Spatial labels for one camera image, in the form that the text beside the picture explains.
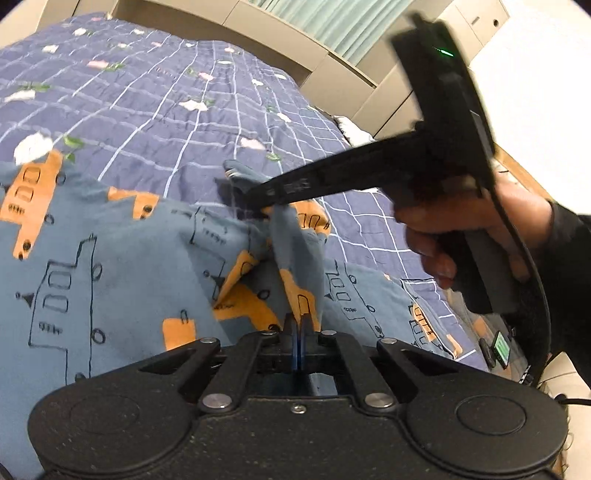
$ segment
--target black cable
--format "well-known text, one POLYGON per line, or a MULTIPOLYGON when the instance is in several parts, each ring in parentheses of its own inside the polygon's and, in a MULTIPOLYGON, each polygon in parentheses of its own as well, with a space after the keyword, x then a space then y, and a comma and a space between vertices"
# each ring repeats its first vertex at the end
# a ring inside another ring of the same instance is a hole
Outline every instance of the black cable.
POLYGON ((501 221, 509 230, 509 234, 511 235, 512 240, 517 245, 519 249, 519 253, 523 258, 525 265, 527 266, 527 271, 530 274, 530 277, 534 280, 535 285, 537 287, 538 293, 540 295, 540 300, 543 304, 544 308, 544 320, 545 320, 545 331, 544 331, 544 339, 543 339, 543 346, 539 349, 538 352, 533 354, 533 357, 530 359, 530 370, 528 372, 529 375, 532 376, 531 385, 535 388, 540 383, 540 378, 542 377, 542 373, 544 372, 544 368, 546 366, 546 359, 548 354, 550 353, 550 345, 551 345, 551 319, 550 319, 550 308, 548 306, 548 299, 546 298, 546 293, 544 292, 544 286, 542 285, 542 279, 540 278, 540 273, 538 272, 538 268, 535 266, 534 259, 531 256, 530 250, 527 248, 525 242, 519 235, 517 228, 507 215, 507 212, 501 205, 501 200, 499 199, 496 190, 491 188, 489 190, 491 194, 491 200, 495 209, 499 216, 501 217, 501 221))
POLYGON ((556 395, 554 398, 561 405, 584 405, 591 407, 591 398, 568 398, 563 393, 556 395))

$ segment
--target black sleeve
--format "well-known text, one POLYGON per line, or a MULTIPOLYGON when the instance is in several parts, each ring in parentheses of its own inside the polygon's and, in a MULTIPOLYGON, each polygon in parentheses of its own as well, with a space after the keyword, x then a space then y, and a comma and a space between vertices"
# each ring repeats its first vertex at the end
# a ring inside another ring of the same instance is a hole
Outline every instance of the black sleeve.
POLYGON ((552 205, 550 239, 538 259, 552 319, 552 352, 565 351, 591 385, 591 217, 552 205))

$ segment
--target flower pattern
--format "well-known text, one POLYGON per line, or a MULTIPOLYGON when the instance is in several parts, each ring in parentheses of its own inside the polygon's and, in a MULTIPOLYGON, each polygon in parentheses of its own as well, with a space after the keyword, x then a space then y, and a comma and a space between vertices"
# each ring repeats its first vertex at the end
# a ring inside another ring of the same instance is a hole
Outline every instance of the flower pattern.
POLYGON ((47 155, 53 148, 53 141, 50 137, 44 137, 41 133, 29 135, 24 138, 14 149, 14 161, 17 165, 47 155))
POLYGON ((265 145, 259 142, 256 138, 245 138, 240 139, 240 145, 242 147, 251 148, 253 150, 265 150, 265 145))
POLYGON ((4 99, 4 103, 13 102, 15 100, 32 100, 35 98, 36 95, 35 90, 20 90, 18 92, 14 92, 12 95, 7 96, 4 99))
POLYGON ((286 114, 279 112, 277 116, 281 118, 286 124, 291 123, 291 118, 289 118, 286 114))
POLYGON ((195 100, 187 100, 186 102, 179 103, 180 106, 185 107, 189 112, 199 110, 200 112, 207 111, 207 105, 203 102, 196 102, 195 100))
POLYGON ((86 64, 87 67, 91 67, 93 69, 105 69, 109 66, 109 62, 106 60, 91 60, 86 64))

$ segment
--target black handle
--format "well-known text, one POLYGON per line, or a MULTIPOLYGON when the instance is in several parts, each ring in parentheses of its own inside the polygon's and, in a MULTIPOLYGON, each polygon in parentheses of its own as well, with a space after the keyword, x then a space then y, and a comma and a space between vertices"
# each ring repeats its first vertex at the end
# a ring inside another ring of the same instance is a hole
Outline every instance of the black handle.
POLYGON ((439 244, 457 266, 452 289, 462 292, 474 313, 513 313, 518 307, 518 283, 503 247, 484 230, 449 232, 439 244))

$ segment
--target green led light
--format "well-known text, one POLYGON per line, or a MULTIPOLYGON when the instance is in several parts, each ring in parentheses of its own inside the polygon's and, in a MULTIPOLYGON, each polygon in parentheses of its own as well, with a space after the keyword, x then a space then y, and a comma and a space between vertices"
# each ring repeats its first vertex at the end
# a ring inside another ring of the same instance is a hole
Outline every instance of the green led light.
POLYGON ((442 48, 435 47, 435 50, 440 51, 441 53, 443 53, 444 55, 447 55, 449 57, 453 57, 453 53, 450 53, 447 50, 443 50, 442 48))

